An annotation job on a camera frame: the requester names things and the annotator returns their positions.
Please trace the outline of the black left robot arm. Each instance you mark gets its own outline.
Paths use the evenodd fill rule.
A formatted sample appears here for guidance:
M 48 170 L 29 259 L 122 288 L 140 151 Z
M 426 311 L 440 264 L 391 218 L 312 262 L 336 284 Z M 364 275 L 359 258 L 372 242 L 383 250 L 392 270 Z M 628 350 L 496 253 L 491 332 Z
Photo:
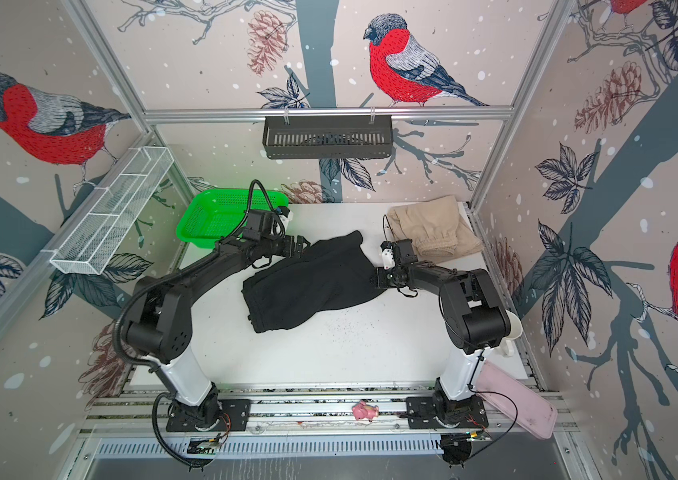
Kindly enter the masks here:
M 263 188 L 258 179 L 250 182 L 240 222 L 215 243 L 211 254 L 161 278 L 140 280 L 113 324 L 112 348 L 116 356 L 126 364 L 147 367 L 164 385 L 164 392 L 152 404 L 153 434 L 161 448 L 189 470 L 202 471 L 211 462 L 188 458 L 165 440 L 158 425 L 162 400 L 170 400 L 170 413 L 179 413 L 202 428 L 223 423 L 219 443 L 226 441 L 232 431 L 217 385 L 205 374 L 191 348 L 194 304 L 228 277 L 254 266 L 257 260 L 297 258 L 310 244 L 302 236 L 287 234 L 287 207 L 276 207 L 266 197 L 264 209 L 254 208 L 254 192 Z

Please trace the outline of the black shorts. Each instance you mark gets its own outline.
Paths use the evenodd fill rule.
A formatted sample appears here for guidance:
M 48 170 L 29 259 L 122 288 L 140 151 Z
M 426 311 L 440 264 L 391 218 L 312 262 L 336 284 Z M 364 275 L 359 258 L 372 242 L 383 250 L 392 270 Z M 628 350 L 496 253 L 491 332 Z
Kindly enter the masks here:
M 316 313 L 351 308 L 383 291 L 361 249 L 362 233 L 320 240 L 299 258 L 284 259 L 243 282 L 248 319 L 257 333 L 294 329 Z

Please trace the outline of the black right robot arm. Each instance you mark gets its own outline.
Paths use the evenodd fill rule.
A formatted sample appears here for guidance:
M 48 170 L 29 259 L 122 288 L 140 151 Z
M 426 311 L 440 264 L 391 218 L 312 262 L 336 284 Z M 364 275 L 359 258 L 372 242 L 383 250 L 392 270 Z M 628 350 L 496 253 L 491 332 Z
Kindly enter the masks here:
M 436 380 L 434 417 L 446 427 L 475 421 L 482 408 L 477 398 L 480 374 L 491 352 L 511 333 L 511 321 L 489 273 L 420 260 L 410 239 L 386 240 L 380 250 L 383 265 L 376 269 L 376 287 L 395 289 L 409 298 L 420 291 L 435 295 L 454 346 Z

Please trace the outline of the beige drawstring shorts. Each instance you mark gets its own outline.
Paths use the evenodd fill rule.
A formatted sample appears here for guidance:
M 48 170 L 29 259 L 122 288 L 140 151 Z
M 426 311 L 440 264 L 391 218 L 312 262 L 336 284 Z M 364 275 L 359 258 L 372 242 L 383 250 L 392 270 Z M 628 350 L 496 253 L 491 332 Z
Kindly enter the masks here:
M 419 260 L 442 263 L 483 250 L 460 211 L 460 203 L 449 195 L 393 207 L 387 217 L 396 241 L 411 240 Z

